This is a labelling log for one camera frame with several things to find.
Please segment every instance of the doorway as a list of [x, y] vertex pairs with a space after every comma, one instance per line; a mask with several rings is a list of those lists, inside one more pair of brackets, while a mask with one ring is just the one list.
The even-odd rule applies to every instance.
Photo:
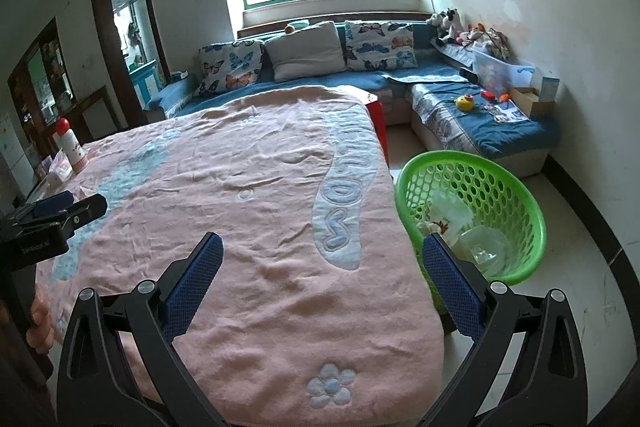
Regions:
[[145, 125], [145, 105], [169, 78], [151, 0], [92, 0], [92, 6], [102, 56], [127, 124]]

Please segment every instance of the white bottle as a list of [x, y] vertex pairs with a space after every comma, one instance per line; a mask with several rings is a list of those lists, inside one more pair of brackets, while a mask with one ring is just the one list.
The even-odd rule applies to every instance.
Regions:
[[71, 168], [74, 172], [81, 172], [89, 162], [84, 149], [80, 145], [78, 138], [71, 130], [69, 122], [66, 118], [60, 118], [56, 122], [56, 133], [60, 137], [60, 147], [62, 152], [69, 158]]

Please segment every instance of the sofa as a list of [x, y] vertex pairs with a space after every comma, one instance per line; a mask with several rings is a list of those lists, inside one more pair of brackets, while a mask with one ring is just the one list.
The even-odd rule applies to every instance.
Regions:
[[[485, 156], [501, 164], [517, 177], [530, 176], [540, 172], [549, 149], [559, 142], [559, 127], [553, 118], [544, 121], [527, 121], [520, 124], [495, 124], [493, 117], [486, 111], [477, 111], [473, 117], [458, 111], [452, 99], [463, 92], [476, 97], [476, 105], [484, 105], [480, 89], [472, 84], [443, 83], [431, 84], [429, 89], [416, 89], [418, 84], [399, 82], [396, 79], [408, 76], [446, 77], [459, 73], [462, 64], [445, 57], [431, 44], [436, 37], [436, 28], [426, 22], [411, 22], [414, 26], [414, 54], [417, 68], [394, 71], [341, 71], [308, 78], [294, 78], [284, 82], [275, 82], [274, 69], [268, 52], [260, 75], [255, 84], [241, 89], [231, 90], [201, 98], [193, 96], [198, 87], [199, 78], [190, 74], [187, 78], [165, 87], [146, 105], [145, 112], [149, 122], [161, 121], [174, 116], [185, 116], [196, 111], [220, 107], [221, 105], [250, 94], [272, 89], [287, 89], [298, 86], [354, 86], [379, 96], [385, 107], [385, 123], [410, 124], [414, 133], [428, 150], [450, 148]], [[345, 25], [336, 24], [338, 36], [346, 55]], [[283, 35], [273, 32], [245, 39], [268, 41]], [[443, 90], [450, 89], [455, 96], [442, 97]], [[433, 110], [424, 111], [425, 103]]]
[[[436, 28], [427, 23], [412, 22], [412, 24], [414, 25], [414, 50], [418, 60], [418, 69], [396, 70], [394, 74], [455, 74], [457, 71], [451, 65], [433, 53], [434, 48], [430, 41], [436, 36]], [[344, 24], [337, 23], [336, 27], [343, 51], [346, 53]], [[284, 32], [273, 32], [244, 40], [260, 39], [268, 41], [283, 34]], [[273, 66], [267, 52], [265, 53], [260, 76], [255, 84], [225, 92], [212, 98], [202, 99], [193, 96], [199, 80], [195, 74], [190, 74], [187, 78], [166, 86], [153, 97], [145, 106], [145, 114], [148, 121], [153, 123], [211, 107], [220, 107], [220, 105], [230, 100], [270, 89], [317, 85], [326, 87], [354, 86], [375, 94], [382, 93], [381, 98], [385, 101], [385, 120], [387, 125], [408, 124], [411, 122], [412, 110], [410, 103], [405, 99], [406, 86], [389, 82], [383, 77], [384, 73], [384, 71], [341, 71], [340, 73], [324, 76], [275, 82]], [[391, 97], [389, 97], [388, 90], [391, 90]]]

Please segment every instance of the screw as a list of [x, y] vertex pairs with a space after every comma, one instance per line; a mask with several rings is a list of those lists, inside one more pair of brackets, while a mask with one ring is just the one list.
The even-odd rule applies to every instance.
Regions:
[[143, 281], [138, 285], [138, 291], [142, 294], [151, 293], [156, 287], [153, 281]]
[[564, 301], [564, 293], [562, 293], [560, 290], [553, 290], [551, 292], [551, 298], [554, 301], [562, 302], [562, 301]]
[[94, 291], [91, 288], [85, 288], [80, 292], [79, 298], [81, 301], [88, 301], [94, 296]]
[[491, 288], [491, 290], [494, 293], [497, 293], [498, 295], [504, 295], [505, 293], [507, 293], [507, 289], [508, 289], [507, 285], [504, 282], [500, 282], [500, 281], [492, 282], [489, 288]]

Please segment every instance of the wooden door frame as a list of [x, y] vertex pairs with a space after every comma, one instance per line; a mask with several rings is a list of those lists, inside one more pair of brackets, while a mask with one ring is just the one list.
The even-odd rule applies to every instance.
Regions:
[[[164, 77], [168, 80], [170, 76], [169, 68], [167, 67], [164, 49], [162, 48], [162, 42], [160, 40], [153, 3], [151, 0], [145, 1], [151, 31], [156, 42], [156, 49], [158, 49], [160, 67], [162, 73], [164, 73]], [[138, 96], [129, 78], [129, 71], [122, 58], [120, 38], [115, 23], [113, 22], [113, 6], [111, 0], [91, 0], [91, 4], [94, 10], [95, 28], [98, 32], [98, 40], [100, 41], [104, 63], [107, 66], [107, 71], [109, 71], [113, 90], [116, 93], [122, 112], [127, 120], [128, 127], [133, 128], [146, 125], [148, 121], [146, 120], [143, 109], [140, 107]]]

